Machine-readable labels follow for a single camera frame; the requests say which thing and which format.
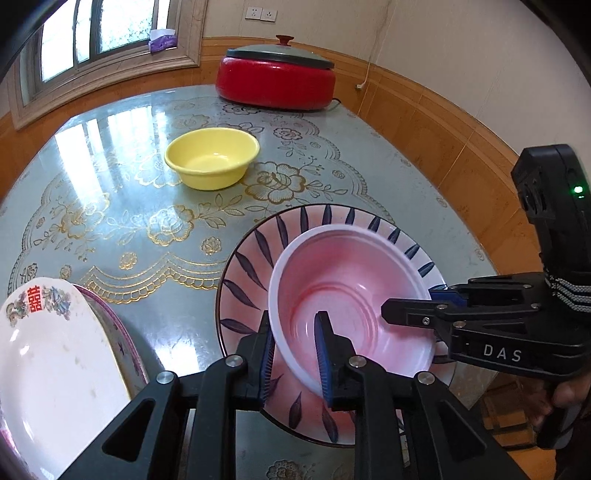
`table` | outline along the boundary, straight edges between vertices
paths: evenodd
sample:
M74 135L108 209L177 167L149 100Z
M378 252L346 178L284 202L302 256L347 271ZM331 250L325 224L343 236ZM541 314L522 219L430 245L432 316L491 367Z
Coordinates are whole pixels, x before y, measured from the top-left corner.
M261 144L238 184L197 192L163 161L176 137L240 128ZM494 275L480 245L427 179L342 105L286 113L228 103L213 86L150 93L69 120L18 179L0 210L7 294L61 277L110 302L153 378L204 370L221 357L214 320L229 254L261 219L306 203L365 209L417 241L448 284ZM458 365L452 391L471 406L493 373ZM352 449L298 439L239 413L239 479L352 478Z

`window frame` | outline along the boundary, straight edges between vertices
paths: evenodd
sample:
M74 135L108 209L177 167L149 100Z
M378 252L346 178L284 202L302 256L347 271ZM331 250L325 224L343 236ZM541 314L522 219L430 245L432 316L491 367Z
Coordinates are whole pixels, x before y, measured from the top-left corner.
M90 58L78 63L76 20L73 16L74 66L49 79L41 80L41 27L25 45L8 73L8 93L14 127L18 130L50 111L99 88L146 74L199 66L207 0L170 0L167 27L175 28L178 47L155 54L148 41L140 40L99 53L99 12L103 0L92 1ZM152 27L157 22L159 0L154 2Z

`lid knob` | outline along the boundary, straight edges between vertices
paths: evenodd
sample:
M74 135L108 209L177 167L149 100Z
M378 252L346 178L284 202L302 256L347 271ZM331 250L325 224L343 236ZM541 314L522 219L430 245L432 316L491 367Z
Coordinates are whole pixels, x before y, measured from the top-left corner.
M277 35L277 38L279 38L279 45L286 47L289 47L289 42L294 39L294 37L290 37L289 35Z

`stack of plates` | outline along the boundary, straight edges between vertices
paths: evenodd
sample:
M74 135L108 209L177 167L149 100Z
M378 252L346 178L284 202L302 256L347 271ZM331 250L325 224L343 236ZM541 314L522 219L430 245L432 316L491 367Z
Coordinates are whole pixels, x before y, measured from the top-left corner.
M0 316L0 442L54 480L146 385L129 334L96 295L35 278Z

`screw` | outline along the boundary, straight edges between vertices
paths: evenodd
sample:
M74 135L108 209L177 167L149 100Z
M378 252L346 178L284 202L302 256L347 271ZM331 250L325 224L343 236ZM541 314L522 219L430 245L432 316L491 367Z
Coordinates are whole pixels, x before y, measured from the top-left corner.
M419 372L417 380L423 385L431 385L435 382L435 376L431 372Z
M162 385L166 385L174 380L174 373L165 370L164 372L160 372L156 377L156 382Z
M226 357L226 365L229 367L239 367L244 363L244 359L240 355L230 355Z
M361 355L354 355L349 358L349 365L354 368L362 368L367 365L368 361L365 359L364 356Z

